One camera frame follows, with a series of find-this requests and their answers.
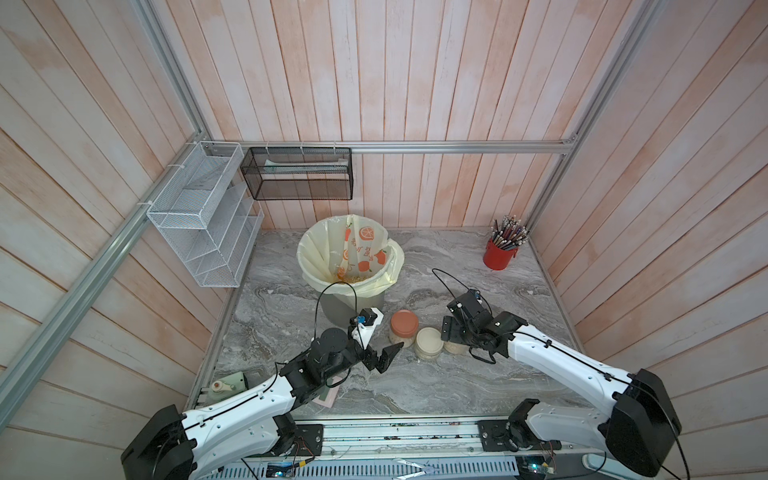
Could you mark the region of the oatmeal jar with cream lid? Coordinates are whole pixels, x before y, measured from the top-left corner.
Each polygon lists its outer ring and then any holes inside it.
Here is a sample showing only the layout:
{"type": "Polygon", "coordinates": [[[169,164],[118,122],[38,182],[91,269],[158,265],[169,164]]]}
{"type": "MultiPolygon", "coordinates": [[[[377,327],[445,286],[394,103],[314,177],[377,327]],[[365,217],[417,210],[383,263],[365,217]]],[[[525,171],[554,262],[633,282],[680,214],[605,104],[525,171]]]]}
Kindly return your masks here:
{"type": "Polygon", "coordinates": [[[416,335],[414,347],[420,359],[427,361],[437,359],[444,347],[441,332],[434,327],[421,328],[416,335]]]}

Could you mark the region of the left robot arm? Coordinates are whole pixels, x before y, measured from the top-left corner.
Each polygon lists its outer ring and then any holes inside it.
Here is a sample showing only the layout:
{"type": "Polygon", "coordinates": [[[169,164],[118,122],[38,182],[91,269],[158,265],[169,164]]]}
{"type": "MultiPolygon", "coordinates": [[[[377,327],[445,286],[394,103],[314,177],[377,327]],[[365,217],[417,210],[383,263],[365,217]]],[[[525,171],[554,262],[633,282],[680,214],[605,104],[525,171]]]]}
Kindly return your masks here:
{"type": "Polygon", "coordinates": [[[385,372],[401,343],[375,351],[371,328],[325,330],[262,384],[219,403],[158,410],[120,457],[128,479],[199,479],[250,455],[280,455],[294,443],[292,411],[334,387],[357,364],[385,372]]]}

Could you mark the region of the red pencil cup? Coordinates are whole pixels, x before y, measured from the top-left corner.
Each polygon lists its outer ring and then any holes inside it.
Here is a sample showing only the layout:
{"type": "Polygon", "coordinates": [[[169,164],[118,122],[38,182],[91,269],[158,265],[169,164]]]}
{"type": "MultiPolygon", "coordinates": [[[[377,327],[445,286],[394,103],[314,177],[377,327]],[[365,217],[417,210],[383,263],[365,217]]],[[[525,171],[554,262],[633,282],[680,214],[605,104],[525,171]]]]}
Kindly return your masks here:
{"type": "Polygon", "coordinates": [[[483,263],[491,270],[502,271],[505,270],[510,261],[516,257],[517,252],[517,247],[504,249],[498,247],[489,240],[483,255],[483,263]]]}

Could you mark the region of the bundle of pencils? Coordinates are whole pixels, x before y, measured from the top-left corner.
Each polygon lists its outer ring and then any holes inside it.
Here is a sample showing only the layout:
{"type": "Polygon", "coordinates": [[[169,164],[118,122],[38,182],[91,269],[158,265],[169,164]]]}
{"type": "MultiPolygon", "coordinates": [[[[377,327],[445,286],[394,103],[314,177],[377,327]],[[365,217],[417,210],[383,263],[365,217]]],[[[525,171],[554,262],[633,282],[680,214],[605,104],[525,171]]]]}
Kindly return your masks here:
{"type": "Polygon", "coordinates": [[[521,247],[528,238],[528,228],[516,216],[504,216],[501,221],[493,221],[490,242],[504,251],[521,247]]]}

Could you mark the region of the horizontal aluminium frame bar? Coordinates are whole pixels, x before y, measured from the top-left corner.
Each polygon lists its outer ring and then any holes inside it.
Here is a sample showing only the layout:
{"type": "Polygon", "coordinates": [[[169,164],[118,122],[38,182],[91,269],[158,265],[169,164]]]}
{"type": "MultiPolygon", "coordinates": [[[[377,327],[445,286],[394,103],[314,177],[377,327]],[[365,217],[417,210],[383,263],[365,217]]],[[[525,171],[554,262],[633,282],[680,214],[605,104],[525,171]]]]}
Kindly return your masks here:
{"type": "Polygon", "coordinates": [[[451,141],[239,141],[248,148],[349,149],[353,154],[566,154],[575,146],[563,140],[451,141]]]}

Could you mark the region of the oatmeal jar with brown lid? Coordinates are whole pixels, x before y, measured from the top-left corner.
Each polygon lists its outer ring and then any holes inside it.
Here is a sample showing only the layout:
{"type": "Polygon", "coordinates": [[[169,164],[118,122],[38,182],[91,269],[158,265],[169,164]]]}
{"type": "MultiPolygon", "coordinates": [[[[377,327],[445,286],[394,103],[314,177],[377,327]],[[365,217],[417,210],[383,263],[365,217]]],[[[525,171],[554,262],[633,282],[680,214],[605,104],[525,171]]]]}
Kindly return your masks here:
{"type": "Polygon", "coordinates": [[[393,344],[402,342],[404,348],[409,348],[414,343],[418,330],[418,316],[410,310],[399,310],[391,317],[389,340],[393,344]]]}

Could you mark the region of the grey trash bin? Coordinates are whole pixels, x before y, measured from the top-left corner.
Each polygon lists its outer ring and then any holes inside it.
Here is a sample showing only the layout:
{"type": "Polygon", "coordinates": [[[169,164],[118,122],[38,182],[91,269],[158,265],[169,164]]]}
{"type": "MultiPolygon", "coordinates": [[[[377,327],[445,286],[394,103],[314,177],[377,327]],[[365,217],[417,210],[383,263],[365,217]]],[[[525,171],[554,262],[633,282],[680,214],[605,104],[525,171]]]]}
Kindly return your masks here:
{"type": "Polygon", "coordinates": [[[357,288],[336,284],[320,294],[320,307],[326,318],[335,326],[346,328],[349,321],[365,308],[383,309],[385,293],[362,295],[357,288]]]}

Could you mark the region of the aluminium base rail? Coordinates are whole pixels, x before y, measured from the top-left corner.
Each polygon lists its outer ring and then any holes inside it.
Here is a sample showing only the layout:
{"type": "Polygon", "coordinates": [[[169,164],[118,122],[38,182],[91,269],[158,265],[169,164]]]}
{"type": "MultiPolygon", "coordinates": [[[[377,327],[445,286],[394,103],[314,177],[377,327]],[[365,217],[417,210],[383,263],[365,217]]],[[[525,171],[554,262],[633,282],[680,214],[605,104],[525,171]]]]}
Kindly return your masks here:
{"type": "Polygon", "coordinates": [[[633,479],[607,453],[553,441],[488,450],[481,417],[301,421],[290,450],[240,453],[193,479],[633,479]]]}

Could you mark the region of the pink calculator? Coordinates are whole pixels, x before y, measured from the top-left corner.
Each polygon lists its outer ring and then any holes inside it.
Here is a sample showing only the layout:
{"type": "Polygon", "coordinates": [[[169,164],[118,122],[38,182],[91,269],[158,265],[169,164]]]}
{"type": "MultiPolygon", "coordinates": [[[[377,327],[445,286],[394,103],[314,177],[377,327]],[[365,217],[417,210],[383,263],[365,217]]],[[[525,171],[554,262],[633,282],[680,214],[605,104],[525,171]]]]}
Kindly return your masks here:
{"type": "Polygon", "coordinates": [[[339,387],[323,388],[319,395],[315,397],[312,402],[316,403],[324,408],[331,408],[337,398],[339,387]]]}

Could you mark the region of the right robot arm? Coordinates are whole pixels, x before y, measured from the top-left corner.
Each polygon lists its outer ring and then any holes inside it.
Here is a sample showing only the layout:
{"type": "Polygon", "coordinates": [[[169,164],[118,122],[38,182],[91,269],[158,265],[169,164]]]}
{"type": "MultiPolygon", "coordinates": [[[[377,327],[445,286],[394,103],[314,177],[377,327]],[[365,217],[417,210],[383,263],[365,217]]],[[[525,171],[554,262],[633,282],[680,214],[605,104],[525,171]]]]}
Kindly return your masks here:
{"type": "Polygon", "coordinates": [[[632,473],[654,477],[670,451],[680,446],[682,425],[654,373],[605,365],[515,314],[493,314],[477,290],[455,297],[447,308],[442,340],[466,346],[471,355],[487,352],[488,364],[498,356],[526,364],[588,402],[585,407],[558,407],[525,399],[506,419],[479,422],[484,451],[522,452],[570,443],[598,449],[632,473]]]}

